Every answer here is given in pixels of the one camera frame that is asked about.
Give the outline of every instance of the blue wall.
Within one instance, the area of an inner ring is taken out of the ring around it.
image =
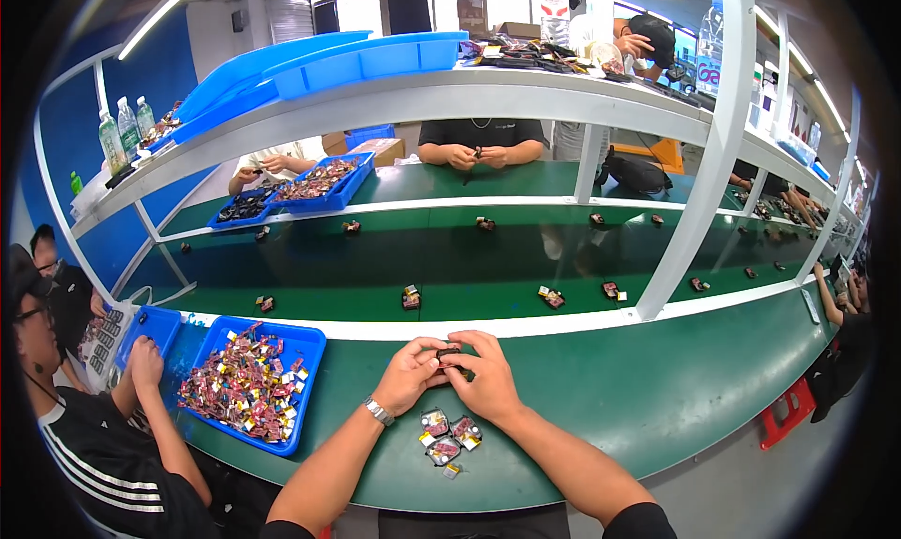
[[[111,25],[85,36],[64,56],[62,73],[85,58],[123,41],[141,17]],[[125,95],[132,110],[135,100],[144,95],[157,119],[184,99],[197,86],[194,59],[187,33],[185,8],[174,9],[154,27],[132,50],[128,58],[104,62],[108,103],[115,118],[116,100]],[[103,151],[97,140],[97,116],[94,73],[83,71],[40,105],[40,126],[44,152],[51,180],[60,204],[68,216],[74,198],[69,186],[69,173],[75,171],[86,183],[99,170]],[[208,173],[209,169],[185,177],[142,199],[154,223],[159,223],[187,193]],[[31,219],[35,224],[56,224],[50,201],[44,191],[33,146],[23,157],[22,183]],[[74,221],[69,217],[69,225]],[[138,251],[147,233],[132,207],[119,211],[78,240],[91,267],[107,288],[112,288],[119,275]],[[68,262],[75,262],[62,236],[57,236],[60,252]]]

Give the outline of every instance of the black cap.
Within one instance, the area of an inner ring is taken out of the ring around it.
[[[670,24],[653,15],[635,15],[627,26],[634,34],[650,38],[649,44],[654,51],[647,50],[644,58],[654,60],[655,66],[669,69],[676,58],[676,33]]]
[[[26,295],[32,295],[36,298],[47,298],[51,294],[53,288],[53,279],[43,277],[38,268],[34,267],[31,255],[24,247],[18,243],[14,243],[9,248],[9,279],[10,282],[10,303],[17,308],[22,298]]]

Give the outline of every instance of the plastic stool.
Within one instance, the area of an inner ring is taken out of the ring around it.
[[[794,407],[792,396],[797,399],[797,408]],[[760,442],[760,449],[763,451],[767,451],[770,447],[782,441],[789,432],[804,421],[808,414],[817,408],[817,402],[814,400],[814,396],[810,394],[810,387],[807,387],[807,379],[804,377],[799,378],[789,387],[782,395],[782,398],[785,398],[788,404],[788,416],[782,420],[781,425],[777,425],[773,416],[773,406],[779,400],[767,406],[760,413],[763,416],[763,425],[767,429],[767,438]]]

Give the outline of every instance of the wristwatch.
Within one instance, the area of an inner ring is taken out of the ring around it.
[[[363,406],[365,406],[369,412],[372,412],[372,415],[375,416],[379,422],[383,423],[385,427],[394,423],[394,417],[386,412],[384,408],[378,406],[378,403],[372,399],[371,394],[363,400]]]

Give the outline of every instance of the hand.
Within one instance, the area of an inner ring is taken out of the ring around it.
[[[469,171],[476,165],[476,150],[460,144],[445,144],[442,146],[444,156],[454,169]]]
[[[510,365],[504,359],[504,352],[495,336],[483,331],[457,331],[448,334],[452,342],[468,343],[479,357],[465,353],[450,353],[442,357],[442,361],[451,365],[459,365],[476,373],[472,382],[456,369],[445,369],[450,384],[459,395],[459,399],[473,413],[496,424],[496,421],[520,412],[523,403],[516,394],[516,386],[512,382]]]
[[[506,165],[508,151],[509,150],[502,148],[501,146],[482,148],[482,157],[479,158],[479,163],[484,163],[494,169],[501,169]]]
[[[624,34],[614,40],[614,46],[620,49],[623,57],[626,54],[632,54],[636,59],[644,58],[645,50],[654,51],[654,47],[649,43],[650,38],[640,34]]]
[[[276,173],[281,173],[282,171],[287,169],[288,164],[290,164],[293,159],[294,158],[283,156],[281,154],[278,154],[276,156],[268,156],[267,158],[264,158],[262,162],[260,162],[260,167],[275,175]]]
[[[254,171],[256,171],[256,168],[241,168],[238,170],[238,175],[235,178],[244,185],[251,184],[260,178],[260,174],[254,173]]]
[[[104,299],[100,295],[91,295],[91,312],[98,318],[107,317],[107,310],[104,309]]]
[[[435,350],[447,348],[447,343],[432,337],[417,337],[407,343],[391,358],[372,398],[394,417],[410,410],[426,388],[448,381],[445,375],[435,374]]]
[[[159,387],[163,376],[163,357],[160,357],[156,342],[146,335],[135,340],[126,369],[130,370],[135,388]]]

